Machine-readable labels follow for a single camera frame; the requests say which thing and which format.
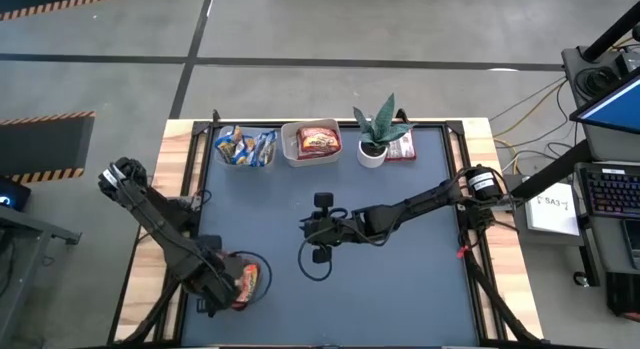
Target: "plastic container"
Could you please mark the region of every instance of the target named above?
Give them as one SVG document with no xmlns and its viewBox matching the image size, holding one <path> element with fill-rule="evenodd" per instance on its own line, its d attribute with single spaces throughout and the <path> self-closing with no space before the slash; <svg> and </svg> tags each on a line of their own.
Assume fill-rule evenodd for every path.
<svg viewBox="0 0 640 349">
<path fill-rule="evenodd" d="M 242 135 L 248 135 L 250 137 L 254 137 L 256 138 L 258 135 L 262 134 L 262 133 L 266 133 L 269 131 L 272 131 L 273 129 L 267 129 L 267 128 L 252 128 L 252 127 L 243 127 L 241 126 L 240 129 L 242 129 Z M 270 167 L 272 167 L 273 162 L 276 161 L 276 152 L 278 151 L 278 145 L 276 142 L 275 147 L 273 148 L 273 153 L 271 154 L 271 161 L 266 164 L 263 167 L 252 167 L 249 165 L 234 165 L 234 164 L 229 164 L 226 161 L 224 161 L 224 159 L 222 158 L 222 155 L 220 155 L 220 152 L 218 151 L 217 148 L 215 148 L 215 142 L 218 140 L 218 138 L 220 138 L 221 136 L 230 134 L 233 131 L 233 126 L 227 125 L 225 127 L 223 127 L 222 129 L 220 129 L 220 131 L 218 131 L 218 136 L 216 137 L 216 140 L 213 142 L 213 159 L 215 161 L 217 161 L 218 163 L 220 163 L 221 165 L 223 165 L 226 168 L 229 169 L 242 169 L 242 168 L 247 168 L 247 169 L 268 169 Z M 278 140 L 278 133 L 276 131 L 276 141 Z"/>
<path fill-rule="evenodd" d="M 325 157 L 298 160 L 298 129 L 313 127 L 333 129 L 336 134 L 338 134 L 338 139 L 341 144 L 340 150 Z M 282 136 L 282 151 L 284 152 L 284 157 L 289 162 L 289 165 L 294 168 L 333 163 L 340 158 L 340 152 L 342 152 L 342 136 L 340 135 L 340 127 L 338 126 L 338 122 L 333 119 L 318 119 L 297 123 L 287 123 L 282 126 L 280 135 Z"/>
</svg>

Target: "snack bag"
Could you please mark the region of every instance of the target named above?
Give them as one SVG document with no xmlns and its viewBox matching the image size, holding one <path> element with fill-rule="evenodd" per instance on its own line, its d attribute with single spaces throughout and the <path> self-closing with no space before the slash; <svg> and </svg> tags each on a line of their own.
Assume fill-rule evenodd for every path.
<svg viewBox="0 0 640 349">
<path fill-rule="evenodd" d="M 220 156 L 224 159 L 225 163 L 233 163 L 236 146 L 241 140 L 242 130 L 237 125 L 233 127 L 230 133 L 222 135 L 216 140 L 214 145 L 216 149 L 218 149 L 218 152 L 220 152 Z"/>
<path fill-rule="evenodd" d="M 273 160 L 273 153 L 276 146 L 276 131 L 262 133 L 255 140 L 255 149 L 250 157 L 252 167 L 263 167 Z"/>
<path fill-rule="evenodd" d="M 247 143 L 243 137 L 236 145 L 231 164 L 234 165 L 249 165 L 248 161 L 249 151 L 247 150 Z"/>
<path fill-rule="evenodd" d="M 298 130 L 298 159 L 331 155 L 341 148 L 338 134 L 329 128 L 300 128 Z"/>
</svg>

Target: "concrete floor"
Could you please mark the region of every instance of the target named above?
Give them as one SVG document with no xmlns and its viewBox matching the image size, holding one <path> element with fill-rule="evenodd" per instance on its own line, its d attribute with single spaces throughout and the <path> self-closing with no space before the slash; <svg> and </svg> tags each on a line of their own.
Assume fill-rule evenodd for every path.
<svg viewBox="0 0 640 349">
<path fill-rule="evenodd" d="M 0 22 L 0 53 L 186 56 L 203 0 L 110 0 Z M 637 0 L 214 0 L 200 56 L 553 63 L 589 44 Z M 82 231 L 53 246 L 21 320 L 21 338 L 47 348 L 103 344 L 123 283 L 136 224 L 97 190 L 97 175 L 126 155 L 152 173 L 182 65 L 0 62 L 0 118 L 96 110 L 87 170 L 31 185 L 28 210 Z M 415 117 L 491 117 L 560 72 L 196 66 L 182 118 L 348 117 L 395 92 Z M 575 106 L 568 88 L 560 97 Z M 492 122 L 507 128 L 527 103 Z M 520 142 L 562 116 L 547 101 L 505 135 Z M 548 139 L 560 139 L 569 125 Z M 572 143 L 572 135 L 560 140 Z M 526 146 L 543 150 L 545 141 Z M 500 150 L 506 164 L 510 158 Z M 523 160 L 525 173 L 547 163 Z M 96 222 L 96 218 L 107 218 Z M 575 249 L 523 245 L 546 337 L 556 343 L 631 348 L 640 324 L 607 312 L 600 289 L 573 285 Z"/>
</svg>

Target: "green plant leaf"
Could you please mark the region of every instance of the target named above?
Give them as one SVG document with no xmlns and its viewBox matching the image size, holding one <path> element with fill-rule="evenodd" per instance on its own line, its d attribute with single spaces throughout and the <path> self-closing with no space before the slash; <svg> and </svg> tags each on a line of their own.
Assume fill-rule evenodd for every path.
<svg viewBox="0 0 640 349">
<path fill-rule="evenodd" d="M 411 129 L 411 126 L 411 124 L 396 124 L 389 129 L 387 135 L 377 141 L 380 143 L 390 143 L 394 140 L 398 140 Z"/>
<path fill-rule="evenodd" d="M 373 131 L 376 133 L 377 138 L 387 136 L 387 133 L 391 128 L 391 121 L 393 120 L 393 111 L 395 107 L 395 95 L 391 94 L 382 108 L 380 108 L 378 115 L 376 115 L 376 120 L 373 123 Z"/>
<path fill-rule="evenodd" d="M 363 133 L 373 134 L 373 128 L 371 127 L 371 124 L 367 121 L 367 118 L 364 117 L 364 114 L 362 114 L 362 111 L 360 109 L 353 107 L 353 116 L 358 121 L 358 125 L 360 125 L 360 131 L 362 131 Z"/>
<path fill-rule="evenodd" d="M 373 141 L 373 135 L 371 133 L 362 133 L 360 136 L 360 141 L 363 143 L 375 144 Z"/>
</svg>

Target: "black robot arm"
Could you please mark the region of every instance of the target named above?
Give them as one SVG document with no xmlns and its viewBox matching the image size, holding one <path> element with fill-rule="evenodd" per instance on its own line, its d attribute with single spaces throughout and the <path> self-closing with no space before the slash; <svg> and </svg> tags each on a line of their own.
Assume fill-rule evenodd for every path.
<svg viewBox="0 0 640 349">
<path fill-rule="evenodd" d="M 99 176 L 100 191 L 127 209 L 160 245 L 172 276 L 168 289 L 181 283 L 187 291 L 205 300 L 209 316 L 230 308 L 240 295 L 235 279 L 242 276 L 243 259 L 220 255 L 221 239 L 196 242 L 181 234 L 189 225 L 193 211 L 187 204 L 169 201 L 147 185 L 146 171 L 136 160 L 121 158 Z M 163 293 L 170 299 L 172 293 Z M 125 341 L 143 341 L 159 308 L 154 307 L 134 335 Z"/>
<path fill-rule="evenodd" d="M 462 176 L 467 179 L 471 196 L 462 195 L 458 184 Z M 346 209 L 330 209 L 333 205 L 333 194 L 316 193 L 314 204 L 321 210 L 314 211 L 309 218 L 302 220 L 301 229 L 304 231 L 305 240 L 298 251 L 300 269 L 309 279 L 325 280 L 331 273 L 332 247 L 347 242 L 383 246 L 391 233 L 398 230 L 402 223 L 448 205 L 459 206 L 459 209 L 465 213 L 464 220 L 460 223 L 461 229 L 475 230 L 480 240 L 481 233 L 495 220 L 491 207 L 506 203 L 511 204 L 512 207 L 515 205 L 514 198 L 510 194 L 508 200 L 503 199 L 497 177 L 502 179 L 500 173 L 491 168 L 477 166 L 463 169 L 453 179 L 446 180 L 433 189 L 394 205 L 374 205 L 353 210 L 350 218 L 347 218 Z M 522 342 L 540 342 L 526 330 L 491 285 L 478 265 L 473 251 L 468 250 L 473 246 L 468 242 L 468 238 L 462 235 L 460 238 L 461 257 L 465 258 L 469 272 L 485 291 L 515 337 Z M 304 244 L 307 243 L 317 247 L 313 251 L 315 263 L 329 263 L 329 271 L 325 276 L 313 277 L 303 268 L 301 254 Z"/>
</svg>

